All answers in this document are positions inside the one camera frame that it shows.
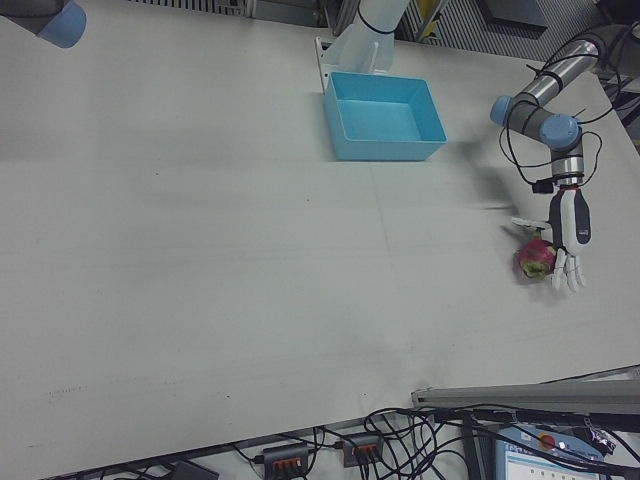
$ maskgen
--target red emergency stop button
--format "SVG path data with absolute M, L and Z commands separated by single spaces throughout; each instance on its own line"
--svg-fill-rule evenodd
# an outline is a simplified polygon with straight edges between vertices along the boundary
M 543 450 L 551 450 L 556 446 L 556 440 L 546 433 L 540 435 L 538 440 L 540 441 L 540 447 L 542 447 Z

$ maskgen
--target blue plastic bin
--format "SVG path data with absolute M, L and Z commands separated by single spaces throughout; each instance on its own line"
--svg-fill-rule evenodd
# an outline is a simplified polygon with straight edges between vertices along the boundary
M 333 72 L 324 108 L 340 160 L 421 161 L 447 142 L 420 78 Z

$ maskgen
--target monitor screen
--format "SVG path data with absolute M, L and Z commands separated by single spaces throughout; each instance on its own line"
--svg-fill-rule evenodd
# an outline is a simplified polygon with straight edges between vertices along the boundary
M 573 472 L 547 460 L 518 452 L 505 452 L 506 480 L 599 480 L 597 473 Z

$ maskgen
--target metal frame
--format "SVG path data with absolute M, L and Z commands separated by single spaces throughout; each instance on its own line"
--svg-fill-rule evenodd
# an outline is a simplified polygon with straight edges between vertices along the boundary
M 417 408 L 460 408 L 500 404 L 514 408 L 640 416 L 640 381 L 561 381 L 534 385 L 417 390 L 411 394 Z

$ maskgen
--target white table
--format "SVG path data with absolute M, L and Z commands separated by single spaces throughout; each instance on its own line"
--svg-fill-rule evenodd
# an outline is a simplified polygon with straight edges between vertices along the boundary
M 341 163 L 326 32 L 82 5 L 69 51 L 0 25 L 3 478 L 353 418 L 427 385 L 638 362 L 640 159 L 615 116 L 593 126 L 590 284 L 558 293 L 513 268 L 510 215 L 543 219 L 550 198 L 488 119 L 524 61 L 399 44 L 392 73 L 429 82 L 449 144 Z M 585 105 L 608 106 L 590 75 L 550 108 Z

